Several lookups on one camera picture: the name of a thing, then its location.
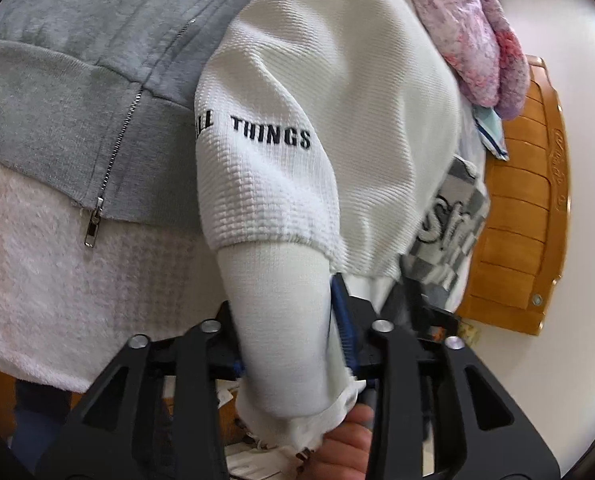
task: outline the clothing pile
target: clothing pile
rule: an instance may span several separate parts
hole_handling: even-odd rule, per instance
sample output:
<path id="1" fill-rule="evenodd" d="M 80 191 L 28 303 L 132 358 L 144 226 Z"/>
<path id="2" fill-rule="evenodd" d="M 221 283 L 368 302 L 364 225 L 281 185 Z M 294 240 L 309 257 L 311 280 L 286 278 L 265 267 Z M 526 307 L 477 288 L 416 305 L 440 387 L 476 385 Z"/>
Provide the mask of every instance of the clothing pile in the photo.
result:
<path id="1" fill-rule="evenodd" d="M 331 273 L 455 298 L 528 81 L 497 0 L 2 0 L 0 370 L 83 391 L 228 299 L 240 416 L 309 446 Z"/>
<path id="2" fill-rule="evenodd" d="M 529 64 L 499 0 L 413 0 L 420 20 L 473 103 L 482 142 L 508 160 L 501 122 L 519 115 Z"/>

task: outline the metal zipper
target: metal zipper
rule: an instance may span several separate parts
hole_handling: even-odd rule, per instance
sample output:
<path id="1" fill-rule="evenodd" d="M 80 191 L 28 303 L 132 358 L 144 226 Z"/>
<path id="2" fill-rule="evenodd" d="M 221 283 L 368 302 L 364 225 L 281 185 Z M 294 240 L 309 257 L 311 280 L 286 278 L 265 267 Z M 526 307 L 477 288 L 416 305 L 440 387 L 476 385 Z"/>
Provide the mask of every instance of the metal zipper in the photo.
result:
<path id="1" fill-rule="evenodd" d="M 93 211 L 90 213 L 86 237 L 84 238 L 84 245 L 87 247 L 95 247 L 95 241 L 97 241 L 98 234 L 100 233 L 101 210 L 104 207 L 104 192 L 106 191 L 106 186 L 108 185 L 110 170 L 113 168 L 113 164 L 115 164 L 115 159 L 117 158 L 117 153 L 119 152 L 119 146 L 122 143 L 122 139 L 124 139 L 124 134 L 126 133 L 128 124 L 130 123 L 131 117 L 133 116 L 133 113 L 137 108 L 137 104 L 139 103 L 139 99 L 141 98 L 142 90 L 140 89 L 140 91 L 135 96 L 135 99 L 133 99 L 130 108 L 128 109 L 128 113 L 126 114 L 124 122 L 122 123 L 122 128 L 120 129 L 117 139 L 115 140 L 115 146 L 113 146 L 113 152 L 110 154 L 110 160 L 108 161 L 108 167 L 106 168 L 106 173 L 104 174 L 104 180 L 101 183 L 100 193 L 98 194 L 95 209 L 93 209 Z"/>

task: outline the silver screw head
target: silver screw head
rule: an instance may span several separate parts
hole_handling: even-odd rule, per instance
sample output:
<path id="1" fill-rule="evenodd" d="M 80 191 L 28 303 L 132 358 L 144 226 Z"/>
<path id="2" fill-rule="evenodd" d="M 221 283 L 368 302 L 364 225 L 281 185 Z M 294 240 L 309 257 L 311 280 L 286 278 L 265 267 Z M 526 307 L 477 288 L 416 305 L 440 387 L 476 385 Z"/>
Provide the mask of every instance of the silver screw head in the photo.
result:
<path id="1" fill-rule="evenodd" d="M 465 347 L 465 343 L 462 338 L 459 338 L 456 335 L 450 335 L 446 339 L 444 339 L 444 344 L 448 346 L 451 350 L 461 350 Z"/>
<path id="2" fill-rule="evenodd" d="M 371 328 L 373 330 L 382 333 L 391 332 L 391 330 L 393 330 L 394 327 L 395 326 L 389 320 L 386 319 L 376 319 L 375 321 L 373 321 L 373 324 L 371 325 Z"/>
<path id="3" fill-rule="evenodd" d="M 201 329 L 206 334 L 214 334 L 222 330 L 222 324 L 216 319 L 207 319 L 202 322 Z"/>
<path id="4" fill-rule="evenodd" d="M 136 334 L 128 340 L 130 348 L 144 348 L 148 345 L 149 338 L 144 334 Z"/>

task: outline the white fleece jacket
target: white fleece jacket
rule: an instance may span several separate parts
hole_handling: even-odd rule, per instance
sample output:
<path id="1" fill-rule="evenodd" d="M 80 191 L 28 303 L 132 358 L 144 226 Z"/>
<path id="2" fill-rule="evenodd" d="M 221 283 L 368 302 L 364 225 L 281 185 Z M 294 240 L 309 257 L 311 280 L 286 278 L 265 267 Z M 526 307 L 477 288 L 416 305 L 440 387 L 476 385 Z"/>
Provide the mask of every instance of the white fleece jacket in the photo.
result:
<path id="1" fill-rule="evenodd" d="M 459 110 L 404 0 L 252 0 L 229 26 L 196 92 L 199 204 L 261 436 L 304 446 L 353 405 L 330 273 L 397 275 Z"/>

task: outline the finger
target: finger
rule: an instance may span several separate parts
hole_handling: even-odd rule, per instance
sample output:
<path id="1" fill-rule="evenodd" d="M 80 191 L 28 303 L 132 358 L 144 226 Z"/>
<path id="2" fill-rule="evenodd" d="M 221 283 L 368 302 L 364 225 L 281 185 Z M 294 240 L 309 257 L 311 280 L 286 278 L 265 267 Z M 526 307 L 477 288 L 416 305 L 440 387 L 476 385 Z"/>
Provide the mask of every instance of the finger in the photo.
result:
<path id="1" fill-rule="evenodd" d="M 375 413 L 373 408 L 365 404 L 356 404 L 344 419 L 346 422 L 355 422 L 356 424 L 364 424 L 373 420 Z"/>
<path id="2" fill-rule="evenodd" d="M 313 460 L 297 478 L 298 480 L 366 480 L 366 475 L 341 465 L 331 465 Z"/>
<path id="3" fill-rule="evenodd" d="M 317 462 L 349 467 L 362 473 L 366 473 L 369 466 L 368 452 L 337 440 L 324 440 L 313 459 Z"/>
<path id="4" fill-rule="evenodd" d="M 372 438 L 373 433 L 370 430 L 351 422 L 344 422 L 324 435 L 325 440 L 337 440 L 367 453 L 371 450 Z"/>

